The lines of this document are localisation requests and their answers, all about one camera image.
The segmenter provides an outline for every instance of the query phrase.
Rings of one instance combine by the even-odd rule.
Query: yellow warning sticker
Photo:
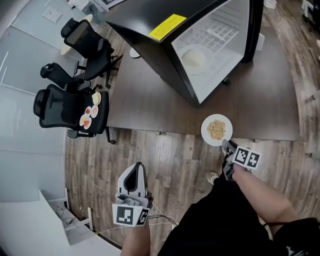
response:
[[[177,14],[172,14],[169,18],[152,30],[149,36],[161,41],[162,38],[179,26],[185,19],[187,18]]]

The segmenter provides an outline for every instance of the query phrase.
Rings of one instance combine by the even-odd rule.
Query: round table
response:
[[[94,18],[94,16],[93,16],[92,14],[89,14],[89,15],[85,16],[85,17],[82,19],[82,21],[83,21],[83,20],[86,20],[86,21],[88,21],[88,22],[91,23],[92,20],[93,20],[93,18]],[[66,45],[65,43],[63,43],[60,53],[61,53],[61,55],[65,55],[65,54],[67,54],[71,49],[72,49],[72,48],[71,48],[70,46],[68,46],[68,45]]]

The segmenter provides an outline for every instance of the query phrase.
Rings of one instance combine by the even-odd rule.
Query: brown wooden table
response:
[[[189,104],[142,59],[123,56],[107,125],[132,130],[201,134],[212,114],[228,117],[233,138],[298,141],[298,104],[284,50],[273,28],[253,62],[239,64],[230,86],[219,85],[200,108]]]

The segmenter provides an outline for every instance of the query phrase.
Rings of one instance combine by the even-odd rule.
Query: chair seat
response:
[[[95,56],[87,59],[84,80],[90,81],[102,75],[108,65],[111,65],[111,54],[108,48],[102,48]]]
[[[85,129],[83,126],[80,127],[80,132],[86,134],[102,134],[107,126],[108,114],[109,114],[109,94],[107,91],[100,91],[101,102],[98,105],[98,115],[95,118],[91,117],[91,126],[89,129]],[[87,107],[93,107],[94,103],[92,96],[88,95],[84,99],[83,113]]]

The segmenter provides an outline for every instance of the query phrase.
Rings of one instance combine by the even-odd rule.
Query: red food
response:
[[[84,121],[84,126],[87,127],[88,125],[90,125],[90,121],[85,120],[85,121]]]

